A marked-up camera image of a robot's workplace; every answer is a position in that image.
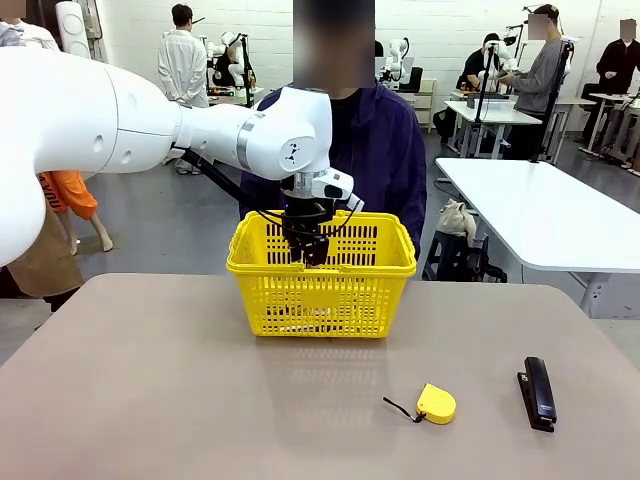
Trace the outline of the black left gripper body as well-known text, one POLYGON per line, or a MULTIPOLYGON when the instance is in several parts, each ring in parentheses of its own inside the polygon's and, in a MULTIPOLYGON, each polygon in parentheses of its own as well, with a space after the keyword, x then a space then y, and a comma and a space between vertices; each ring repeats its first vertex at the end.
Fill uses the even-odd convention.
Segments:
POLYGON ((283 196, 282 226, 286 238, 310 238, 319 232, 319 225, 333 218, 333 201, 324 198, 301 199, 283 196))

